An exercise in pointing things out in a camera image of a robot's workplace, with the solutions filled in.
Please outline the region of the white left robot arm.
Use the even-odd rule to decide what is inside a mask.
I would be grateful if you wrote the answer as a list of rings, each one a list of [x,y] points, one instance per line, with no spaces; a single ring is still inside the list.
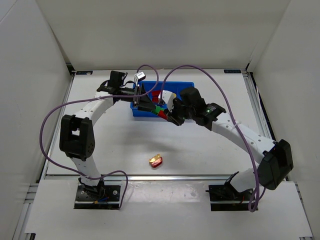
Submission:
[[[146,78],[143,72],[134,75],[134,87],[125,87],[127,74],[112,70],[109,80],[104,81],[96,90],[95,100],[89,101],[73,115],[64,115],[60,124],[59,148],[84,174],[79,182],[85,193],[100,198],[104,194],[103,180],[100,179],[93,159],[95,149],[94,125],[98,119],[117,101],[133,103],[138,109],[152,112],[156,105],[145,94],[145,88],[139,81]]]

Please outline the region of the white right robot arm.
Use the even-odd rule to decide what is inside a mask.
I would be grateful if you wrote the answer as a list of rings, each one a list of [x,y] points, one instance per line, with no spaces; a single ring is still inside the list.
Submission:
[[[275,190],[293,169],[292,150],[287,141],[266,138],[233,120],[220,105],[206,103],[195,87],[183,89],[180,97],[164,90],[161,98],[168,106],[168,117],[176,125],[193,120],[199,126],[227,138],[253,158],[252,168],[234,173],[225,182],[229,191],[238,194],[256,185]]]

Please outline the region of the red green long brick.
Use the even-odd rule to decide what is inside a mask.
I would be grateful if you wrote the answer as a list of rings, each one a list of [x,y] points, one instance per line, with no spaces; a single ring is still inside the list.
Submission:
[[[153,109],[151,111],[154,115],[164,119],[164,120],[168,120],[168,116],[165,113],[165,109],[160,107],[160,106],[156,106],[155,109]]]

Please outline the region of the red yellow purple brick stack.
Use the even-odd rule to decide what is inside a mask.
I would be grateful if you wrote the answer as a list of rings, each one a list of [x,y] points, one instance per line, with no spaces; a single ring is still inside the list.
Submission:
[[[157,154],[154,157],[150,158],[148,162],[152,168],[157,168],[163,163],[163,157],[160,154]]]

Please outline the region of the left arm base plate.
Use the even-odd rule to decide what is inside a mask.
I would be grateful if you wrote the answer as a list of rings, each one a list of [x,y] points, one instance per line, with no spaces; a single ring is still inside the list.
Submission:
[[[78,184],[73,208],[76,210],[119,210],[122,186],[119,183],[108,183],[101,187],[101,190],[96,192]]]

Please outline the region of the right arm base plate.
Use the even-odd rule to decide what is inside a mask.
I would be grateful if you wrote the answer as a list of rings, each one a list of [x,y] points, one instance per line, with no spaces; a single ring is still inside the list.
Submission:
[[[236,191],[231,180],[239,172],[233,173],[224,184],[209,185],[205,191],[209,194],[210,210],[212,212],[248,211],[249,201],[254,189],[248,188],[242,192]]]

